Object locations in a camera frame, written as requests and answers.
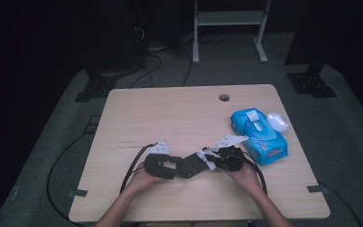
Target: carpeted floor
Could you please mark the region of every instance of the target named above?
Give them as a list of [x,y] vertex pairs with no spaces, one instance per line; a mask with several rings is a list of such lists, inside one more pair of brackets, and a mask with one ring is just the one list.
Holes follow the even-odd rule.
[[[184,82],[185,86],[273,84],[316,178],[334,191],[325,195],[331,210],[329,218],[292,222],[295,226],[358,226],[354,215],[340,199],[343,198],[363,225],[362,105],[344,77],[327,65],[320,76],[337,97],[297,95],[286,74],[303,72],[307,65],[284,66],[293,34],[264,35],[263,45],[268,55],[265,64],[259,61],[252,37],[253,34],[230,35],[220,44],[202,44],[199,47],[200,63],[192,65],[188,78],[190,61],[186,53],[159,52],[155,56],[162,64],[151,73],[152,80],[143,77],[133,87],[179,87]],[[186,44],[183,49],[191,57],[192,45]],[[156,57],[146,57],[148,71],[159,65]],[[121,78],[115,88],[129,88],[145,73],[141,70]],[[83,132],[91,116],[102,113],[106,101],[102,97],[75,102],[87,81],[85,71],[80,71],[64,92],[0,211],[0,226],[74,226],[50,204],[46,187],[50,176],[50,199],[58,211],[67,216],[72,204],[69,192],[78,186],[94,139],[93,133],[83,135]],[[261,220],[256,224],[265,226]]]

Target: tabletop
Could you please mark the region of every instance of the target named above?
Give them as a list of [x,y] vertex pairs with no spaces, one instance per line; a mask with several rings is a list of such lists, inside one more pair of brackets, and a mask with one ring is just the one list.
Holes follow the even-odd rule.
[[[148,144],[166,141],[171,156],[187,157],[234,135],[230,116],[257,108],[277,112],[288,122],[283,132],[289,155],[260,166],[268,195],[287,218],[327,218],[329,207],[294,127],[274,86],[226,85],[115,89],[108,96],[69,218],[97,221],[117,198],[131,162]],[[242,144],[236,145],[246,149]],[[143,154],[140,162],[147,155]],[[253,200],[221,169],[204,170],[191,179],[157,183],[132,203],[125,221],[204,221],[259,219]]]

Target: white round object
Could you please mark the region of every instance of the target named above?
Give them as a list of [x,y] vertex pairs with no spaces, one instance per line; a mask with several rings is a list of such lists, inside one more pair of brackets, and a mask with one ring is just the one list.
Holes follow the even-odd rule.
[[267,120],[276,131],[285,131],[288,128],[287,121],[278,113],[268,113]]

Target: blue package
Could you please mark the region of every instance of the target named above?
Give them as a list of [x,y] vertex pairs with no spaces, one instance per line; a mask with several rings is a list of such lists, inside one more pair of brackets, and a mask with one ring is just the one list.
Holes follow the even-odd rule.
[[244,146],[252,159],[261,166],[288,156],[287,141],[275,131],[267,117],[255,108],[234,112],[232,128],[236,134],[247,135]]

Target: person's right hand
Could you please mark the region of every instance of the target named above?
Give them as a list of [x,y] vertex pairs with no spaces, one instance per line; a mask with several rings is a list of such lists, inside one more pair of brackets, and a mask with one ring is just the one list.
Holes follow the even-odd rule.
[[255,169],[246,163],[243,164],[240,171],[223,171],[250,195],[257,190],[262,190]]

